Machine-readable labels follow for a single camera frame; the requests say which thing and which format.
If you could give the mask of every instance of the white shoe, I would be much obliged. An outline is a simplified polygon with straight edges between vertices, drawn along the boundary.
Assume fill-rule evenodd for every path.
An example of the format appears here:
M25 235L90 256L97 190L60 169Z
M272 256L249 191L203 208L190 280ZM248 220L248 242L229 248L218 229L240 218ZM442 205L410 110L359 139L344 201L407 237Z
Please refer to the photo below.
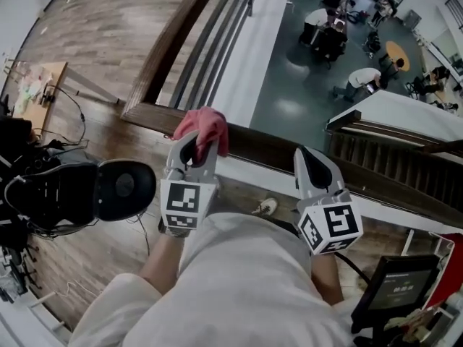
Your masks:
M252 211L253 215L272 216L276 208L278 207L278 201L275 198L268 198L259 204L257 210Z

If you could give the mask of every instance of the pink cloth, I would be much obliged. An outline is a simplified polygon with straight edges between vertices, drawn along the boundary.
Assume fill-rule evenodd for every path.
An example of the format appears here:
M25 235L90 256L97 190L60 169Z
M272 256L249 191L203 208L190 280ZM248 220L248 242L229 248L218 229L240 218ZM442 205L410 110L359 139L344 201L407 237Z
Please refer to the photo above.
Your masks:
M191 131L199 130L196 139L196 161L201 160L209 142L218 140L218 155L229 154L229 129L225 116L209 107L188 111L174 132L174 140L180 140Z

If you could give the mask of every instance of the hand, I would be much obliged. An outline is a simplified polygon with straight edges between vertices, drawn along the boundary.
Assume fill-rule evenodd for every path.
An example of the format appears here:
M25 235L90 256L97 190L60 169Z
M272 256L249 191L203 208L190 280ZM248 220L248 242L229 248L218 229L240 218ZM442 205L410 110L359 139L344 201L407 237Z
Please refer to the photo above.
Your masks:
M27 139L27 142L32 144L34 142L37 142L39 140L37 134L35 133L34 129L30 130L29 134L29 139Z

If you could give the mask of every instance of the black equipment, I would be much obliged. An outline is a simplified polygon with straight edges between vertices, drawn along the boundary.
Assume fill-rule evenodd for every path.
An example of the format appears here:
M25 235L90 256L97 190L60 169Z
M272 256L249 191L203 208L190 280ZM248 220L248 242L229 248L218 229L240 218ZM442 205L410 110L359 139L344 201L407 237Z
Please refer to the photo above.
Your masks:
M153 169L133 160L61 165L15 177L4 190L8 205L27 218L33 233L47 236L74 233L96 218L133 217L155 193Z
M438 275L438 263L435 255L380 259L352 313L352 333L372 327L373 339L356 337L356 346L388 345L391 332L384 332L384 326L392 317L405 317L425 303L425 295Z

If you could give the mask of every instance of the chair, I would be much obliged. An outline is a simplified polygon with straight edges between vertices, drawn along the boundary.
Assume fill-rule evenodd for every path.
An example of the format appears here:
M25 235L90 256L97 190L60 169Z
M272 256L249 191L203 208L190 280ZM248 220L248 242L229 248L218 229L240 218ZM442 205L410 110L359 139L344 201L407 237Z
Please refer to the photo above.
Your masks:
M29 217L37 234L56 236L79 231L96 218L133 217L149 206L155 193L156 175L150 166L109 160L61 165L15 178L5 188L5 200ZM71 224L59 225L63 220Z
M405 88L407 89L409 97L419 100L420 94L416 91L415 86L411 82L407 82L405 84Z

